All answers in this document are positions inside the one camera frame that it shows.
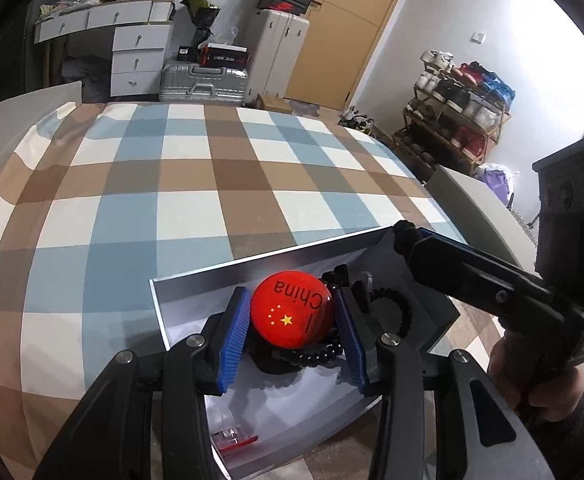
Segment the person right hand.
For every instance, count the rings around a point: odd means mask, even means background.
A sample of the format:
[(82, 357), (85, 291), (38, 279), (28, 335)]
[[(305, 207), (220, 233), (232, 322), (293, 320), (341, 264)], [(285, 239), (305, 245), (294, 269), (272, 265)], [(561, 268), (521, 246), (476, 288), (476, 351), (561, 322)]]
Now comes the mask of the person right hand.
[(581, 366), (545, 370), (515, 336), (502, 337), (493, 346), (488, 376), (513, 410), (520, 411), (520, 404), (526, 401), (547, 422), (566, 419), (584, 396)]

